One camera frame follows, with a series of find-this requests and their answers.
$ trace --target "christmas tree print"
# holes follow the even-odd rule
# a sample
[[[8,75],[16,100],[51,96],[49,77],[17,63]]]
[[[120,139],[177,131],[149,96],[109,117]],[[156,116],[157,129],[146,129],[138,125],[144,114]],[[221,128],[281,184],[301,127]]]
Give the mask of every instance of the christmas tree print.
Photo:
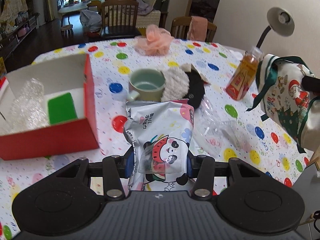
[[[288,110],[284,110],[282,107],[278,112],[279,121],[282,127],[287,131],[287,133],[297,141],[298,136],[298,125],[299,125],[299,112],[298,110],[295,112],[291,111],[289,107]]]

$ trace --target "open cardboard box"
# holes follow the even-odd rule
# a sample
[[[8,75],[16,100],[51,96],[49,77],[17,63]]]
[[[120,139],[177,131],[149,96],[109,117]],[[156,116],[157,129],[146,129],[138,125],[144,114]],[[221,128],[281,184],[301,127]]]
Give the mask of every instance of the open cardboard box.
[[[5,118],[12,101],[20,95],[25,82],[32,78],[44,86],[43,109],[46,113],[48,99],[70,92],[78,119],[0,136],[0,158],[25,159],[97,149],[94,84],[89,55],[61,57],[8,73],[9,85],[0,91],[0,112]],[[0,127],[4,125],[7,124],[0,116]]]

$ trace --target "bubble wrap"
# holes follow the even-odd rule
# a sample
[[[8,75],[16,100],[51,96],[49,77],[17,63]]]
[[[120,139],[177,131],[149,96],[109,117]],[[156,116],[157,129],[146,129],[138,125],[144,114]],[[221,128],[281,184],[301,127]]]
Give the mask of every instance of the bubble wrap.
[[[9,133],[49,126],[48,117],[41,106],[43,95],[44,86],[39,80],[32,78],[24,84],[21,95],[12,102],[6,119]]]

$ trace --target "chair backrest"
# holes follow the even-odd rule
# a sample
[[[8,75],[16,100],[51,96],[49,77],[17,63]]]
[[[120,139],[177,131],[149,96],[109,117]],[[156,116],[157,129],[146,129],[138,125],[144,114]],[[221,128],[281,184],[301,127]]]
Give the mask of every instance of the chair backrest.
[[[191,16],[183,16],[177,17],[173,19],[172,26],[171,26],[171,36],[175,37],[176,39],[186,39],[187,34],[189,31],[189,26],[191,23]],[[207,36],[205,41],[212,42],[213,37],[216,33],[217,27],[211,22],[208,22],[207,28]]]
[[[102,28],[106,27],[106,21],[107,26],[132,25],[135,27],[138,5],[139,3],[133,0],[105,0],[101,3]]]

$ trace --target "iced tea bottle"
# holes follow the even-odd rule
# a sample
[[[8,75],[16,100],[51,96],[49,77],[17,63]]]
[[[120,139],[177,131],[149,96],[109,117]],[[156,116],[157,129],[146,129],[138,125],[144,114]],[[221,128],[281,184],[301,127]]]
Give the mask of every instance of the iced tea bottle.
[[[263,52],[257,47],[252,47],[250,52],[245,53],[226,87],[226,92],[232,99],[241,100],[244,98],[254,81],[262,55]]]

